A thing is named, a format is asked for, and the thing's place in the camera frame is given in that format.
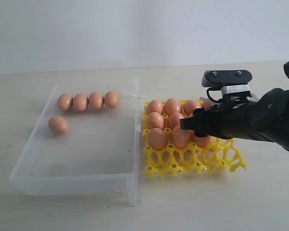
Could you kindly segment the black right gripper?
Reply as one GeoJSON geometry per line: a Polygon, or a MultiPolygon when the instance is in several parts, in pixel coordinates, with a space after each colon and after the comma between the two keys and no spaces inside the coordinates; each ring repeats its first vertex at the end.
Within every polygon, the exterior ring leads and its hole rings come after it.
{"type": "Polygon", "coordinates": [[[252,103],[196,109],[192,116],[180,119],[182,130],[192,130],[197,136],[211,135],[222,139],[252,139],[248,110],[252,103]]]}

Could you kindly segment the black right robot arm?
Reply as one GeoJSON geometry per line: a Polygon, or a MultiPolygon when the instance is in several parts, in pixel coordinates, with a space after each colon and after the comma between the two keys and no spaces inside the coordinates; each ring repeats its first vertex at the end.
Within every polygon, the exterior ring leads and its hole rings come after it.
{"type": "Polygon", "coordinates": [[[289,151],[289,90],[272,89],[256,102],[228,101],[196,109],[180,127],[196,136],[274,142],[289,151]]]}

